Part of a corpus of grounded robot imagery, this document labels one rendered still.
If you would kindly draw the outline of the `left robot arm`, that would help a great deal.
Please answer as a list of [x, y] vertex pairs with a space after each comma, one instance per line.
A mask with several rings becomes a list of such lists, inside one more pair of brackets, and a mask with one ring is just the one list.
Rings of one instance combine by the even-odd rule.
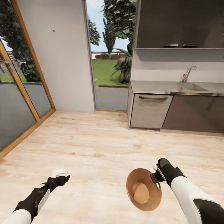
[[1, 224], [31, 224], [47, 201], [49, 194], [58, 186], [65, 185], [70, 175], [58, 176], [58, 174], [68, 173], [67, 169], [54, 170], [52, 177], [47, 182], [34, 188], [32, 193], [24, 200], [20, 201], [15, 210]]

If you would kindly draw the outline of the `trash can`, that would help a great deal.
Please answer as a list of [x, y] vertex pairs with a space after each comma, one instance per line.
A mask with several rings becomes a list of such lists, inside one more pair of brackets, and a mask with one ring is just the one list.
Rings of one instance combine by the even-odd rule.
[[132, 170], [126, 179], [126, 191], [131, 203], [143, 212], [152, 212], [161, 204], [162, 188], [153, 183], [150, 174], [144, 168]]

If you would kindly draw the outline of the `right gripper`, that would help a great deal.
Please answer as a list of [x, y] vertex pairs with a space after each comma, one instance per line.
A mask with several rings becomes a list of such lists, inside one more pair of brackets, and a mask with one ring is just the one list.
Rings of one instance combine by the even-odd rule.
[[165, 181], [162, 177], [160, 177], [157, 173], [157, 171], [155, 173], [151, 173], [150, 177], [153, 181], [153, 183], [158, 183], [158, 182], [163, 182]]

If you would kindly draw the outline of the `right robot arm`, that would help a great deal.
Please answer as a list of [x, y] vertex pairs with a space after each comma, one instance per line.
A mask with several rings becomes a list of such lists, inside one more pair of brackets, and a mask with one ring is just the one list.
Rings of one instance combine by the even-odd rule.
[[153, 183], [165, 181], [175, 194], [189, 224], [224, 224], [224, 207], [192, 183], [168, 159], [153, 164]]

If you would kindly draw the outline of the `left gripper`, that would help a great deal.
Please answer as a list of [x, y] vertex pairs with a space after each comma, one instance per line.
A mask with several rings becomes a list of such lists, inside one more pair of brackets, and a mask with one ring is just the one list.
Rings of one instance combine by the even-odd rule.
[[54, 189], [55, 189], [58, 186], [65, 185], [65, 183], [68, 182], [69, 178], [70, 178], [70, 175], [68, 175], [67, 177], [65, 177], [65, 176], [59, 176], [59, 177], [56, 177], [56, 178], [49, 177], [47, 182], [49, 182], [49, 181], [54, 182]]

